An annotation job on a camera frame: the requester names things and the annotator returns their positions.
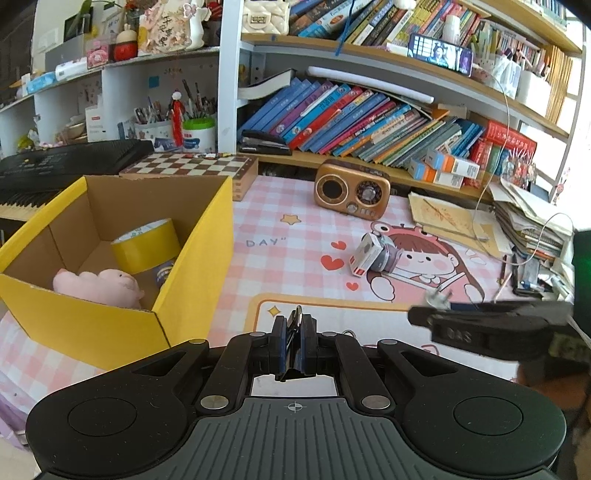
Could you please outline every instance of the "stack of papers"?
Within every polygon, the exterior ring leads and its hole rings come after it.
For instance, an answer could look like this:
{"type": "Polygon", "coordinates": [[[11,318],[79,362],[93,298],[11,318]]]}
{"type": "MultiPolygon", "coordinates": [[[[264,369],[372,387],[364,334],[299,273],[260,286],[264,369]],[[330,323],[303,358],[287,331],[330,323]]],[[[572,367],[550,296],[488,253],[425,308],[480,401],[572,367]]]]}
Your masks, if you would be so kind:
{"type": "Polygon", "coordinates": [[[567,215],[562,215],[557,206],[504,179],[500,184],[491,183],[489,190],[501,228],[524,257],[534,254],[540,260],[550,261],[560,257],[564,243],[573,234],[573,225],[567,215]],[[548,225],[542,233],[546,222],[548,225]],[[541,241],[534,253],[540,234],[541,241]]]}

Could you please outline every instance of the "cream handbag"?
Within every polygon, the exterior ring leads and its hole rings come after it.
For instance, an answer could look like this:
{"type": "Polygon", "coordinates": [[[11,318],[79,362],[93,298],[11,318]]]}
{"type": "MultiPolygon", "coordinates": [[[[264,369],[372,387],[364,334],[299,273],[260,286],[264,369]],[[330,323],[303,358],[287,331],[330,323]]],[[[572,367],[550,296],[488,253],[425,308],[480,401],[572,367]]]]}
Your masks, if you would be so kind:
{"type": "Polygon", "coordinates": [[[272,33],[287,35],[289,32],[290,4],[278,0],[245,0],[242,13],[242,33],[272,33]]]}

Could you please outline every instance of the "yellow cardboard box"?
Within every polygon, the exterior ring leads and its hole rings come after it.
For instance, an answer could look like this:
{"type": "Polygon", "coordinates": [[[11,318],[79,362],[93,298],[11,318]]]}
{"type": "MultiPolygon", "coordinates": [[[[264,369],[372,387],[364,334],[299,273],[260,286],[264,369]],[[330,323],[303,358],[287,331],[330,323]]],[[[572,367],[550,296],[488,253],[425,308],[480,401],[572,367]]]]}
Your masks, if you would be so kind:
{"type": "Polygon", "coordinates": [[[0,297],[30,338],[109,370],[205,338],[232,251],[228,177],[82,177],[0,248],[0,297]],[[162,218],[172,218],[183,249],[160,291],[150,272],[135,276],[143,310],[52,291],[60,268],[118,268],[110,242],[162,218]]]}

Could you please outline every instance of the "chessboard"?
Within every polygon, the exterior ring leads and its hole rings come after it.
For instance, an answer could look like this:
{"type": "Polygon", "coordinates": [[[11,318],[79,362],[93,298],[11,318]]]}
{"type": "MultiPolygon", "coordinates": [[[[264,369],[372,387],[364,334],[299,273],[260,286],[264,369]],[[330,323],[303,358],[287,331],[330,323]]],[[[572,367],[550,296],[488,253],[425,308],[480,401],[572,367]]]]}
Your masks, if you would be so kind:
{"type": "Polygon", "coordinates": [[[120,172],[127,179],[168,175],[221,175],[232,179],[232,199],[244,198],[258,174],[258,159],[223,154],[153,153],[120,172]]]}

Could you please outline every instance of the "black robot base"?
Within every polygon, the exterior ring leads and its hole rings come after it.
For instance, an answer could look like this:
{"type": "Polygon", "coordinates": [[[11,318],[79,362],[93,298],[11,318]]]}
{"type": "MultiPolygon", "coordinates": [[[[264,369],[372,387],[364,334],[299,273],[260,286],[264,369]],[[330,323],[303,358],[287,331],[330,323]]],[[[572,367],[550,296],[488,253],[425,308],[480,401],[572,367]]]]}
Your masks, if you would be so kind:
{"type": "Polygon", "coordinates": [[[42,480],[552,479],[562,412],[535,391],[393,339],[316,332],[191,340],[39,402],[42,480]],[[331,375],[338,397],[257,398],[252,380],[331,375]]]}

